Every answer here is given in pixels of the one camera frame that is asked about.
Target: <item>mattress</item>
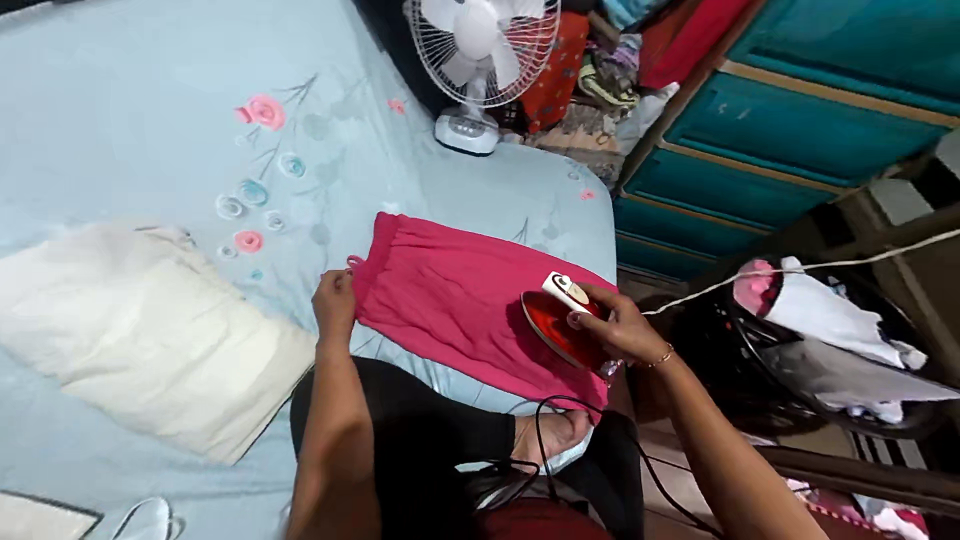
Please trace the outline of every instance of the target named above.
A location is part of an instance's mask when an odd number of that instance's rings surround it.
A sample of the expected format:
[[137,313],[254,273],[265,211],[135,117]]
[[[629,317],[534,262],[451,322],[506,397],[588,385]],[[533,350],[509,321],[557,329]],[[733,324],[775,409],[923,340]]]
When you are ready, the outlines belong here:
[[[596,177],[521,146],[489,158],[441,147],[347,0],[39,5],[0,17],[0,73],[0,256],[93,221],[177,225],[250,302],[310,331],[320,275],[366,255],[381,210],[615,279],[610,198]],[[282,104],[276,131],[238,115],[258,95]],[[218,197],[245,180],[268,200],[223,219]],[[282,229],[268,230],[277,216]],[[263,248],[224,257],[245,229],[264,232]],[[351,349],[463,403],[535,407],[368,328]],[[0,351],[0,487],[104,513],[93,539],[152,496],[185,521],[182,538],[272,538],[296,471],[287,408],[236,465],[215,465],[119,428]]]

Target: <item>electric fan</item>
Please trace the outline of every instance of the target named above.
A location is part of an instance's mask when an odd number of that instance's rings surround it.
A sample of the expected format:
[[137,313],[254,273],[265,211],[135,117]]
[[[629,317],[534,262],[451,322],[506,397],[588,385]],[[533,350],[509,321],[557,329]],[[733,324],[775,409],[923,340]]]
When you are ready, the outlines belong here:
[[462,104],[437,118],[434,137],[490,155],[500,135],[482,109],[517,98],[537,79],[557,37],[560,0],[409,0],[404,12],[430,78]]

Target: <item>hand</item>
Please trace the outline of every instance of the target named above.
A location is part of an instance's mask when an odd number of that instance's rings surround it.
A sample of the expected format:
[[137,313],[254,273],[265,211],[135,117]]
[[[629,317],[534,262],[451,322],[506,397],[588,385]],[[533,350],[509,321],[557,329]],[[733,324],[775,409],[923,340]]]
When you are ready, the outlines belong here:
[[320,343],[349,346],[355,309],[353,271],[326,272],[313,295],[313,313],[317,316],[317,326],[320,327]]
[[609,307],[611,316],[609,321],[601,321],[588,313],[571,311],[566,322],[572,328],[587,329],[604,344],[608,353],[631,363],[654,364],[670,352],[670,345],[640,314],[633,300],[603,287],[577,284],[592,300]]

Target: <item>teal drawer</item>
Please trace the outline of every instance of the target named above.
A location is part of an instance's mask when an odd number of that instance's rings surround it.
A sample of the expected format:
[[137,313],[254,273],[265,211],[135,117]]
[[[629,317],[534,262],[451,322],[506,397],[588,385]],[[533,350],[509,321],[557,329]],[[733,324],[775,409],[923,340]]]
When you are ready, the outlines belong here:
[[613,223],[624,233],[711,257],[740,253],[764,236],[750,228],[624,197],[613,202]]
[[619,233],[616,236],[616,263],[686,282],[709,270],[714,261]]
[[834,193],[656,149],[624,191],[765,229],[781,229]]
[[960,116],[956,0],[769,0],[728,58]]
[[947,128],[726,73],[697,92],[665,139],[827,184],[853,186],[933,145]]

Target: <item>gold bracelet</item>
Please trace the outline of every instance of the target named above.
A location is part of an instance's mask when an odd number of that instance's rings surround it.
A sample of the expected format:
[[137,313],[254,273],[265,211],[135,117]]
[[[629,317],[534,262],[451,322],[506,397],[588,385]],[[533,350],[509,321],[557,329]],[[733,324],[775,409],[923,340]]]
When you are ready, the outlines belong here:
[[657,366],[661,365],[662,363],[664,363],[665,361],[667,361],[667,360],[669,360],[670,358],[672,358],[672,357],[673,357],[673,345],[671,345],[670,343],[667,343],[666,346],[670,348],[669,351],[667,351],[663,356],[661,356],[660,359],[657,360],[656,362],[654,362],[654,363],[652,363],[652,364],[646,364],[646,365],[644,365],[643,367],[657,367]]

